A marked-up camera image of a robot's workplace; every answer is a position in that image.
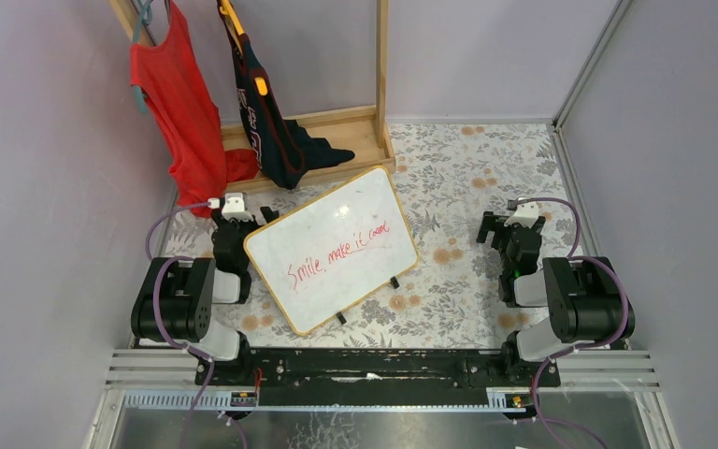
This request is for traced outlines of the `yellow framed whiteboard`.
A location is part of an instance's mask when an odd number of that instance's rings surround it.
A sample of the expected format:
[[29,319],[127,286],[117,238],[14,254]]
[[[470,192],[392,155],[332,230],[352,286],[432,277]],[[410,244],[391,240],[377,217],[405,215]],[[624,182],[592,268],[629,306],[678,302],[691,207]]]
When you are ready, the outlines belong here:
[[298,335],[336,318],[420,259],[383,166],[251,232],[243,249]]

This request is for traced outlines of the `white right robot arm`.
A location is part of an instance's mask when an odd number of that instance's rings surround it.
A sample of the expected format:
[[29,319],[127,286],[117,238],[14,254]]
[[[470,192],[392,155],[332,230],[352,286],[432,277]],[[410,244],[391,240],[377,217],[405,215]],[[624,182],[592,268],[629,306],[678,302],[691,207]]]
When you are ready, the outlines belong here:
[[499,254],[498,292],[509,308],[544,308],[548,317],[514,331],[502,344],[500,369],[512,376],[532,371],[566,350],[599,347],[630,337],[636,318],[613,279],[606,257],[547,257],[539,261],[543,217],[486,211],[476,241],[491,238]]

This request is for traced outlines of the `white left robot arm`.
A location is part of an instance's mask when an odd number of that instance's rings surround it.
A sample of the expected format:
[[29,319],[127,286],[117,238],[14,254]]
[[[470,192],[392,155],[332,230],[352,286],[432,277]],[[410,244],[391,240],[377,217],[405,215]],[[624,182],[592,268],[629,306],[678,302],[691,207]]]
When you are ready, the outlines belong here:
[[[213,255],[155,256],[151,239],[166,219],[188,210],[206,208],[216,225],[211,235]],[[241,196],[212,198],[170,211],[156,220],[145,238],[150,261],[131,311],[130,326],[139,339],[165,343],[209,363],[240,358],[245,336],[212,316],[215,304],[243,304],[251,292],[249,256],[243,248],[249,234],[261,228]]]

